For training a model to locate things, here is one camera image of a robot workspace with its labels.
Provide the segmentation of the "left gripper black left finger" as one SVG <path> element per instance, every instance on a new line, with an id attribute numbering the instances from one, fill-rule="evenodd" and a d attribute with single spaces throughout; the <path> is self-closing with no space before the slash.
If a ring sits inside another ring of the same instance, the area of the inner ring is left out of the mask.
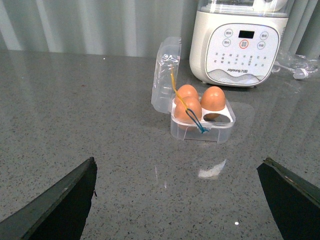
<path id="1" fill-rule="evenodd" d="M 0 223 L 2 240 L 79 240 L 97 180 L 93 157 Z"/>

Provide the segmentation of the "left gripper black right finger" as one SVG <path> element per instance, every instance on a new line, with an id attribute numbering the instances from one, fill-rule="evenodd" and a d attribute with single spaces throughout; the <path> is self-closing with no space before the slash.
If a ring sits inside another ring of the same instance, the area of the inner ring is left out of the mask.
<path id="1" fill-rule="evenodd" d="M 257 168 L 273 219 L 285 240 L 320 238 L 320 189 L 266 158 Z"/>

